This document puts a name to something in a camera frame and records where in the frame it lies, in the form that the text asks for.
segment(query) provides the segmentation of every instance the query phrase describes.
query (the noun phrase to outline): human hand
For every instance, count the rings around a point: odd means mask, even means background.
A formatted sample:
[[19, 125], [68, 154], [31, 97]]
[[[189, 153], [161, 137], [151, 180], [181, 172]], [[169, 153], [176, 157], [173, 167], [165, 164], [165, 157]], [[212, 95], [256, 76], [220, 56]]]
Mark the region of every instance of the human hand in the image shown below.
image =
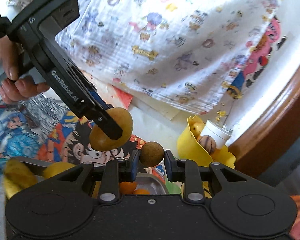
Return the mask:
[[8, 77], [1, 82], [0, 86], [0, 95], [6, 104], [26, 100], [50, 88], [47, 83], [35, 84], [31, 76], [18, 78], [18, 48], [7, 36], [0, 39], [1, 60]]

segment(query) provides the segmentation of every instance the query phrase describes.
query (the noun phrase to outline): silver bolt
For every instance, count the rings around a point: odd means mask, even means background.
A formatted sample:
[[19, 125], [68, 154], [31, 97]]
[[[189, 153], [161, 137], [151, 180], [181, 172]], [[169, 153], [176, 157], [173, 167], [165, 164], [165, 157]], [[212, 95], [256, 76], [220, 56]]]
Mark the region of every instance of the silver bolt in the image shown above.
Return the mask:
[[100, 199], [103, 201], [113, 201], [115, 199], [115, 195], [112, 193], [103, 193], [100, 195]]
[[148, 199], [148, 203], [149, 203], [149, 204], [155, 204], [155, 203], [156, 203], [156, 200], [155, 200], [155, 199]]
[[192, 201], [199, 201], [203, 199], [203, 195], [197, 192], [192, 192], [190, 194], [188, 194], [188, 199], [192, 200]]

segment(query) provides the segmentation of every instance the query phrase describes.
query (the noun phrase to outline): yellow container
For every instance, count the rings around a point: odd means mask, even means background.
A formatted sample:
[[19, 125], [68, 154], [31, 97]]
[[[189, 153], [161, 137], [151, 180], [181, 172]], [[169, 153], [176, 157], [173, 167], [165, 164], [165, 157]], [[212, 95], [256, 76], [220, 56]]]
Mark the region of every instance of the yellow container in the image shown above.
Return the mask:
[[198, 166], [208, 167], [211, 162], [220, 162], [234, 169], [235, 156], [228, 152], [228, 147], [223, 146], [216, 150], [212, 155], [197, 142], [190, 127], [195, 122], [203, 122], [197, 115], [187, 118], [187, 127], [179, 136], [177, 141], [177, 150], [180, 159], [189, 159], [195, 161]]

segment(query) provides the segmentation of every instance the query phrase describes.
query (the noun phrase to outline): brown wooden edge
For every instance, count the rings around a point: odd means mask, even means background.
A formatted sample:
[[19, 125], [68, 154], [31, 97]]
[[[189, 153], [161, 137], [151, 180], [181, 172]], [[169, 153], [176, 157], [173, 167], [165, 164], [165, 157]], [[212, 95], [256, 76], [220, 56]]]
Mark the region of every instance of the brown wooden edge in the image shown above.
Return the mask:
[[300, 136], [300, 66], [266, 111], [230, 147], [235, 167], [258, 177]]

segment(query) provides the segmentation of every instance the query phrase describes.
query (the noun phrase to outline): white cloth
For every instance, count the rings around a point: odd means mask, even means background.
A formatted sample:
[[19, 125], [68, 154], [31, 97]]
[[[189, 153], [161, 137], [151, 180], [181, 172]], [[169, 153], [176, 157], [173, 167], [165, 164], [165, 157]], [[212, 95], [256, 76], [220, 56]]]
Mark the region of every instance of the white cloth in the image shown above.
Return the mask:
[[200, 114], [245, 67], [280, 1], [79, 0], [57, 42], [97, 78]]

